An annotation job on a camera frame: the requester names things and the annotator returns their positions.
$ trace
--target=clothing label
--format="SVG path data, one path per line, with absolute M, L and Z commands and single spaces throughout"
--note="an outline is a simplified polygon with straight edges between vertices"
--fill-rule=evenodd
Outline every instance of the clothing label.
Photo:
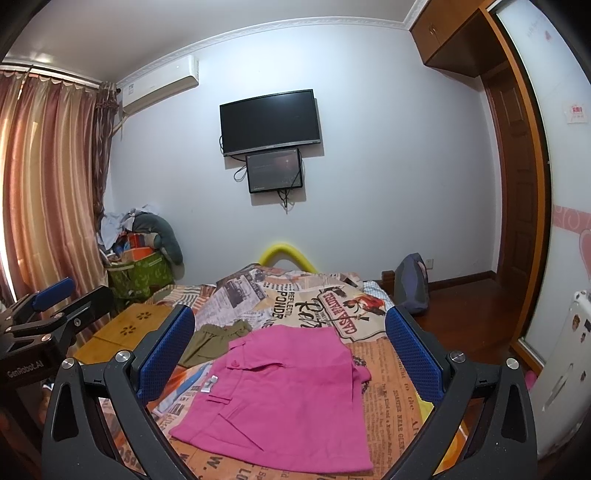
M 215 375 L 212 375 L 211 378 L 208 378 L 205 383 L 203 384 L 203 386 L 201 387 L 201 392 L 202 393 L 210 393 L 212 390 L 212 387 L 216 384 L 217 382 L 217 377 Z

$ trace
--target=curtain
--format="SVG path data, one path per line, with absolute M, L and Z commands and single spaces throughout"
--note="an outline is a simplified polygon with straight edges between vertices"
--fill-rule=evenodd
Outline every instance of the curtain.
M 116 88 L 114 83 L 104 82 L 96 97 L 92 139 L 92 207 L 97 232 L 100 231 L 100 221 L 105 213 L 103 198 L 109 171 L 111 132 L 119 107 Z
M 4 167 L 8 148 L 9 132 L 17 105 L 22 74 L 0 73 L 0 190 L 4 185 Z M 0 245 L 5 245 L 4 211 L 0 208 Z M 9 286 L 8 259 L 4 248 L 0 248 L 0 296 L 5 306 L 14 303 L 15 298 Z
M 74 279 L 80 297 L 106 284 L 93 213 L 97 91 L 43 77 L 22 83 L 15 74 L 0 75 L 4 91 L 4 241 L 16 297 L 64 277 Z M 77 345 L 106 321 L 82 332 Z

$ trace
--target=crown molding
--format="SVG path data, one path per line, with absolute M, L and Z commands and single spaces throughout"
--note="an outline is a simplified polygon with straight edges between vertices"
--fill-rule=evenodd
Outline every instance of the crown molding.
M 425 6 L 429 3 L 429 0 L 415 0 L 412 7 L 404 18 L 404 28 L 410 30 L 414 23 L 417 21 L 418 16 L 421 14 Z
M 426 3 L 428 0 L 416 0 L 413 5 L 415 8 L 417 3 Z M 117 82 L 118 87 L 127 85 L 128 83 L 134 82 L 141 76 L 151 72 L 162 65 L 167 64 L 175 59 L 184 57 L 194 53 L 202 48 L 211 47 L 221 42 L 233 40 L 234 38 L 246 37 L 255 33 L 268 32 L 271 30 L 280 30 L 282 28 L 292 27 L 307 27 L 309 25 L 365 25 L 369 27 L 384 27 L 384 28 L 396 28 L 399 30 L 408 30 L 406 27 L 409 15 L 406 16 L 404 22 L 396 22 L 394 20 L 381 20 L 379 18 L 363 18 L 363 17 L 311 17 L 311 18 L 297 18 L 294 20 L 279 20 L 276 22 L 263 23 L 260 25 L 253 25 L 251 27 L 239 28 L 238 30 L 232 30 L 230 32 L 215 35 L 213 37 L 199 40 L 195 43 L 182 47 L 172 53 L 160 57 L 158 60 L 154 60 L 152 63 L 148 63 L 146 66 L 141 67 L 139 70 L 127 75 L 124 79 Z

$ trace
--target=baseboard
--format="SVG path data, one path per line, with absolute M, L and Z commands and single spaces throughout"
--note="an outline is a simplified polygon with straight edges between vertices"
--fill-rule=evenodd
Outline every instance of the baseboard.
M 511 347 L 511 349 L 517 354 L 517 357 L 519 357 L 517 360 L 521 360 L 522 364 L 525 363 L 536 375 L 541 373 L 544 365 L 535 357 L 535 355 L 532 355 L 522 342 L 519 340 L 511 342 L 509 347 Z
M 463 277 L 448 278 L 446 280 L 437 280 L 429 282 L 429 291 L 441 290 L 442 288 L 456 287 L 466 283 L 486 280 L 487 278 L 495 278 L 496 273 L 492 270 L 480 273 L 473 273 L 472 275 L 464 275 Z

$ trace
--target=monitor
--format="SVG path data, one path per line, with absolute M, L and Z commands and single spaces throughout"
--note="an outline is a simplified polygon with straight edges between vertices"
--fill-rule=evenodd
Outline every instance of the monitor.
M 291 190 L 303 186 L 301 158 L 297 148 L 246 156 L 250 193 Z
M 313 90 L 220 105 L 225 156 L 320 143 Z

